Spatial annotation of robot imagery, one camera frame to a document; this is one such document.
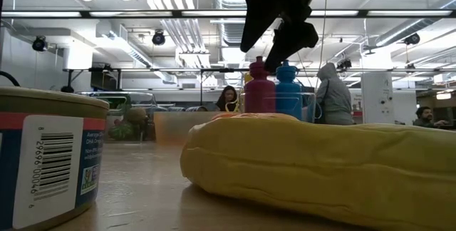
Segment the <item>magenta squeeze bottle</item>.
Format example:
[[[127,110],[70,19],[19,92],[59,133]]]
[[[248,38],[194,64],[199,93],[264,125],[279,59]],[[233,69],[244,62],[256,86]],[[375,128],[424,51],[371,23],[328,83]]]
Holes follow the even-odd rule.
[[[251,80],[244,86],[244,111],[246,113],[275,113],[275,83],[268,79],[269,73],[264,68],[263,58],[249,65]]]

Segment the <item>black overhead frame bar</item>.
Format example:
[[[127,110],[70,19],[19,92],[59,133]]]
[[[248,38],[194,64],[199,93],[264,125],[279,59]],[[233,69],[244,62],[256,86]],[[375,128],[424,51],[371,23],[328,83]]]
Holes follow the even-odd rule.
[[[7,19],[241,19],[245,10],[127,10],[127,11],[3,11]],[[313,10],[313,19],[456,19],[456,9],[424,10]]]

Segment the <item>person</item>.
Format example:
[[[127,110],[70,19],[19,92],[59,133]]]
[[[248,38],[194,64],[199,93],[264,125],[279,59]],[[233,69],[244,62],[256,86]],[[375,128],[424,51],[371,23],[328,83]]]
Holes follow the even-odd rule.
[[[424,128],[439,128],[443,125],[448,125],[446,120],[433,120],[432,110],[428,106],[420,106],[415,112],[417,118],[413,121],[413,125]]]
[[[316,92],[316,101],[323,116],[320,123],[328,125],[353,125],[351,94],[346,84],[338,77],[333,63],[327,63],[317,73],[321,81]]]
[[[216,102],[220,111],[233,112],[237,105],[237,92],[233,86],[226,86]]]

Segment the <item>green striped-leaf plant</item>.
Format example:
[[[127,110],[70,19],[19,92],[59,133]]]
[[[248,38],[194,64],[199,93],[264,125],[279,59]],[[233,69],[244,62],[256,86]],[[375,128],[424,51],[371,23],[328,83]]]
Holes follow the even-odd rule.
[[[119,100],[116,109],[120,111],[121,116],[124,116],[131,108],[132,108],[131,97],[125,96],[124,98],[121,98]]]

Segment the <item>white pillar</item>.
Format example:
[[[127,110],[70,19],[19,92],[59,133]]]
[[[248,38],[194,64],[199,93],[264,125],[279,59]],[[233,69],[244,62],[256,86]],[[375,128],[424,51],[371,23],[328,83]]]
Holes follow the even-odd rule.
[[[368,72],[361,76],[364,123],[394,124],[393,83],[389,72]]]

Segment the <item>dark grape bunch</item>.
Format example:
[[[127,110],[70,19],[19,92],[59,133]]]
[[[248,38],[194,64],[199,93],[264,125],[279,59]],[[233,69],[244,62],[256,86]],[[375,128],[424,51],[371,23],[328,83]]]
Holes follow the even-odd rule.
[[[146,117],[139,125],[139,139],[140,141],[155,141],[155,123],[153,119]]]

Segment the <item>yellow banana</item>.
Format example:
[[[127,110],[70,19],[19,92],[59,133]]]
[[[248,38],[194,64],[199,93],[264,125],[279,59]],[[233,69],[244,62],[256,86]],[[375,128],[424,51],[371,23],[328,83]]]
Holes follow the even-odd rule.
[[[456,132],[220,118],[191,130],[182,174],[203,190],[382,231],[456,231]]]

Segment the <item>black background rig frame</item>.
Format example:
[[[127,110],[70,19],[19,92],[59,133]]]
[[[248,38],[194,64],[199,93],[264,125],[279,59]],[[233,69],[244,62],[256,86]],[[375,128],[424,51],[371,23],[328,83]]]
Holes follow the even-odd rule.
[[[114,73],[115,89],[118,91],[183,91],[185,87],[178,83],[178,75],[191,75],[199,77],[199,84],[193,88],[194,91],[203,93],[205,91],[216,91],[216,85],[206,85],[204,82],[215,74],[238,73],[243,76],[249,72],[247,68],[88,68],[90,73],[109,74]],[[342,73],[346,78],[352,76],[360,76],[364,73],[400,73],[402,76],[399,79],[409,78],[412,76],[424,75],[426,73],[450,73],[456,72],[456,63],[448,66],[439,66],[436,68],[342,68],[336,71],[337,74]],[[145,73],[160,78],[163,83],[162,87],[153,85],[151,82],[144,86],[133,86],[127,88],[123,85],[123,75],[129,73]]]

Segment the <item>tin can blue label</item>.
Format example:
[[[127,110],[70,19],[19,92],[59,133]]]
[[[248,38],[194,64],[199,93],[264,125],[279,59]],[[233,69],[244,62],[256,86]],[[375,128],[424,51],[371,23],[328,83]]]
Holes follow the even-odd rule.
[[[97,197],[108,104],[0,86],[0,231],[43,231]]]

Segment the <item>orange carrot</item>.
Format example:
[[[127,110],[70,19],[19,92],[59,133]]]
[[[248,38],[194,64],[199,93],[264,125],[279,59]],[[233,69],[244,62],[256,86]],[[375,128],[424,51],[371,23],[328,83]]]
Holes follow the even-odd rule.
[[[220,113],[212,117],[211,120],[216,120],[220,118],[278,118],[284,120],[300,121],[299,119],[291,115],[283,113]]]

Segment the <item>blue squeeze bottle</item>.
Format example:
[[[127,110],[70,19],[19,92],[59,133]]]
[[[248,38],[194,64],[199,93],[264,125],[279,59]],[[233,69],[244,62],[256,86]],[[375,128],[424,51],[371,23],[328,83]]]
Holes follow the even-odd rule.
[[[276,112],[283,113],[303,120],[303,96],[301,95],[301,85],[294,82],[297,68],[290,66],[288,60],[276,69]]]

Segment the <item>orange plastic bin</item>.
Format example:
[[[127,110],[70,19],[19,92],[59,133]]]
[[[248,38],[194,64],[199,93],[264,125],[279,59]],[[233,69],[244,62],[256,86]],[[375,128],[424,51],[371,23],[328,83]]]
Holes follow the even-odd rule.
[[[196,125],[204,125],[213,119],[224,116],[236,116],[239,113],[212,112],[212,111],[191,111],[191,112],[156,112],[154,114],[156,142],[159,145],[185,145],[190,139],[193,143],[209,142],[207,136],[200,136],[196,140],[195,134],[191,132]]]

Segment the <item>brown kiwi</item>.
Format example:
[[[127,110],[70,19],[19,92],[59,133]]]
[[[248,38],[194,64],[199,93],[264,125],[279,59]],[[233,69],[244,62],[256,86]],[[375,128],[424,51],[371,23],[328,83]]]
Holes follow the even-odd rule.
[[[140,125],[147,120],[147,113],[144,108],[132,107],[126,111],[123,119],[129,123]]]

